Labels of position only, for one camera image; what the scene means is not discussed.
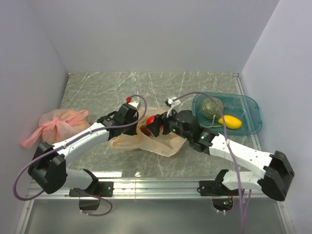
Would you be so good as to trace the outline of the red apple fruit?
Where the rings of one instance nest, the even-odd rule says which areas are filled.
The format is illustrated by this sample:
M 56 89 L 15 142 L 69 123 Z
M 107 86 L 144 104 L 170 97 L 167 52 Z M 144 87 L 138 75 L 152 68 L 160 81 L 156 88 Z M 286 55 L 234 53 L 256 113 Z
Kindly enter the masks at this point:
M 150 124 L 152 124 L 152 123 L 154 122 L 154 120 L 155 120 L 155 116 L 151 116 L 151 117 L 149 117 L 149 118 L 146 120 L 146 124 L 147 124 L 147 125 L 150 125 Z

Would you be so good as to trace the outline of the orange plastic bag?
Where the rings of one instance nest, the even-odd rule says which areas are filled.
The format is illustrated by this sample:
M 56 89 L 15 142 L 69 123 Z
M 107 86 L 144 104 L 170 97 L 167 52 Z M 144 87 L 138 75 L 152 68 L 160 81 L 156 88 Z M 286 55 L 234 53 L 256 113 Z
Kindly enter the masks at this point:
M 166 110 L 159 107 L 148 107 L 144 118 L 137 124 L 137 134 L 135 136 L 122 134 L 119 138 L 111 140 L 110 146 L 124 151 L 141 149 L 165 157 L 176 154 L 185 143 L 185 139 L 174 133 L 160 134 L 158 137 L 146 136 L 140 130 L 141 126 L 146 126 L 146 120 L 149 117 L 164 112 Z

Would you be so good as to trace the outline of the green netted melon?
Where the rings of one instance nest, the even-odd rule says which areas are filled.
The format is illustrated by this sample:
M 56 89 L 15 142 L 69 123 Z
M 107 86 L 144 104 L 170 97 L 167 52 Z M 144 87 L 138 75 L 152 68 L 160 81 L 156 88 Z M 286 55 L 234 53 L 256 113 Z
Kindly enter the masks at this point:
M 216 127 L 215 122 L 221 118 L 221 112 L 224 110 L 222 101 L 216 97 L 212 99 L 206 98 L 201 104 L 201 113 L 206 118 L 212 121 L 211 127 Z

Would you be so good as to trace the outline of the yellow mango fruit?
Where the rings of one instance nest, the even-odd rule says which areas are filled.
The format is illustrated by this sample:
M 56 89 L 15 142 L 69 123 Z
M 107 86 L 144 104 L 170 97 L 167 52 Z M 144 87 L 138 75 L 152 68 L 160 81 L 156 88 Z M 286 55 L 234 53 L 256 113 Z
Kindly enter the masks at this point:
M 218 123 L 221 125 L 225 124 L 227 128 L 233 130 L 239 129 L 242 126 L 242 121 L 231 115 L 224 115 L 223 117 L 220 117 Z

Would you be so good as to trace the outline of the dark red plum fruit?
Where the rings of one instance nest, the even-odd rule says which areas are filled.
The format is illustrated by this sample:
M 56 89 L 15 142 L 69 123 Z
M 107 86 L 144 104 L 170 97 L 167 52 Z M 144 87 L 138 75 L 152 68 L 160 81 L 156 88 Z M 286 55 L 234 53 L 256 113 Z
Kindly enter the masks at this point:
M 146 127 L 146 126 L 141 126 L 140 130 L 143 134 L 145 134 L 146 136 L 150 136 L 152 133 L 151 131 Z

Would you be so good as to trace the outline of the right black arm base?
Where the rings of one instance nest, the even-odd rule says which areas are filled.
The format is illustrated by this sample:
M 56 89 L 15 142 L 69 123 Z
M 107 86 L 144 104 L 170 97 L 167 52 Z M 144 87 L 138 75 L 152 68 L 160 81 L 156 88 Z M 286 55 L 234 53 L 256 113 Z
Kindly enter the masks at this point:
M 228 189 L 221 182 L 212 180 L 199 181 L 197 192 L 200 196 L 209 196 L 212 198 L 212 205 L 217 212 L 228 213 L 234 207 L 234 197 L 238 196 L 238 189 Z

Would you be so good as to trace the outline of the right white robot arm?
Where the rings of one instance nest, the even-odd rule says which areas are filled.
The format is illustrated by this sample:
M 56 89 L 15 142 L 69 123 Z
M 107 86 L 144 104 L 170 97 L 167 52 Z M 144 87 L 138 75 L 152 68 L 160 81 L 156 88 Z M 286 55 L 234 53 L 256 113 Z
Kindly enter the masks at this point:
M 283 152 L 272 154 L 226 140 L 222 134 L 202 128 L 191 111 L 152 116 L 147 120 L 147 129 L 155 137 L 174 133 L 200 153 L 236 162 L 247 169 L 240 173 L 221 170 L 215 178 L 220 188 L 257 190 L 273 200 L 285 200 L 295 173 Z

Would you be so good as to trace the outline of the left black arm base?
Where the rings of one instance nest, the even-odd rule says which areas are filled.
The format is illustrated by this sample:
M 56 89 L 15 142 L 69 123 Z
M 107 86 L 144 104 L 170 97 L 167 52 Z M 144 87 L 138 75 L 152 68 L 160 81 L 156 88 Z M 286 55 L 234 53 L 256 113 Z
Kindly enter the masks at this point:
M 83 213 L 88 211 L 97 211 L 100 208 L 101 203 L 108 204 L 108 214 L 113 209 L 113 204 L 107 198 L 113 196 L 114 183 L 112 181 L 106 182 L 95 182 L 90 185 L 87 189 L 70 189 L 69 197 L 79 198 L 79 209 Z

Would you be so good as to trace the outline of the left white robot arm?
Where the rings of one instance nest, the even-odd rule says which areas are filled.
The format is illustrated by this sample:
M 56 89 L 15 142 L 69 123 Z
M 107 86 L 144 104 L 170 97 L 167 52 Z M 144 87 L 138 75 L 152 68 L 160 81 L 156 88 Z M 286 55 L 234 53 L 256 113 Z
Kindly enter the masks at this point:
M 89 170 L 73 170 L 68 165 L 94 146 L 107 142 L 121 134 L 133 136 L 137 133 L 139 101 L 121 105 L 118 111 L 111 112 L 97 120 L 86 130 L 64 141 L 50 145 L 42 143 L 34 158 L 41 158 L 28 169 L 28 174 L 47 194 L 60 188 L 85 190 L 96 193 L 98 178 Z

